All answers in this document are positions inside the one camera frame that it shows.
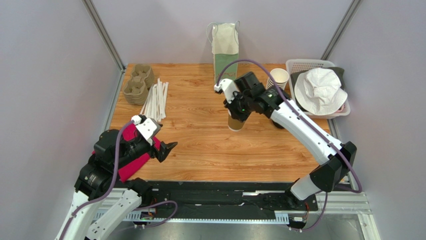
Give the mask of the brown paper coffee cup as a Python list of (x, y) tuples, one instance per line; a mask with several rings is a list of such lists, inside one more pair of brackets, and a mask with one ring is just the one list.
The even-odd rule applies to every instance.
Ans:
[(230, 111), (228, 111), (228, 120), (227, 120), (227, 125), (228, 125), (228, 128), (229, 128), (231, 131), (238, 132), (238, 131), (240, 131), (240, 130), (244, 127), (245, 122), (244, 122), (244, 121), (240, 121), (240, 120), (238, 120), (238, 119), (234, 119), (234, 118), (232, 117), (231, 112), (230, 112)]

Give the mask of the stack of paper cups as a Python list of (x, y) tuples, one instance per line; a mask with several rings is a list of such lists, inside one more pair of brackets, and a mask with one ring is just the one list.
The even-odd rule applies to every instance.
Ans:
[(283, 68), (274, 68), (269, 73), (273, 79), (275, 80), (275, 83), (284, 90), (286, 88), (286, 85), (289, 81), (290, 74)]

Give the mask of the stack of pulp cup carriers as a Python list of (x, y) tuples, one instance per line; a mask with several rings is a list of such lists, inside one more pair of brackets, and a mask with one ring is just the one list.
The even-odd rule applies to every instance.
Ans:
[(126, 101), (131, 105), (143, 105), (155, 81), (153, 68), (148, 64), (135, 64), (130, 79), (122, 89)]

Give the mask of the green white paper bag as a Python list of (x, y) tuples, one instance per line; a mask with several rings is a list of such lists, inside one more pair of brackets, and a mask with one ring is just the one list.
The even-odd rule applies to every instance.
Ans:
[(206, 27), (206, 36), (211, 44), (213, 55), (214, 82), (220, 79), (220, 73), (225, 79), (235, 80), (238, 73), (238, 64), (228, 64), (239, 59), (239, 33), (240, 21), (234, 23), (211, 22)]

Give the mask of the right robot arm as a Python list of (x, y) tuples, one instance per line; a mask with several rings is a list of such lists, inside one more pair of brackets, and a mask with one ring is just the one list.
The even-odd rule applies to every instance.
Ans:
[(308, 197), (318, 192), (332, 192), (349, 173), (357, 147), (325, 132), (281, 88), (265, 88), (250, 71), (235, 80), (219, 80), (214, 91), (224, 94), (224, 106), (233, 119), (245, 122), (253, 112), (264, 115), (291, 133), (313, 155), (318, 166), (284, 192), (284, 204), (290, 209), (302, 207)]

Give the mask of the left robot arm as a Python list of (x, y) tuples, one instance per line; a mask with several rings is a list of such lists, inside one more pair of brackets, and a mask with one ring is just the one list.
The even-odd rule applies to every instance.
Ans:
[[(104, 240), (134, 210), (154, 209), (162, 204), (176, 205), (173, 200), (156, 203), (151, 184), (141, 178), (129, 180), (120, 173), (144, 156), (162, 162), (176, 146), (177, 142), (164, 143), (155, 137), (145, 139), (136, 130), (130, 139), (124, 137), (123, 129), (104, 131), (95, 143), (88, 163), (79, 172), (70, 209), (56, 239)], [(125, 190), (118, 201), (94, 221), (117, 182), (122, 182)]]

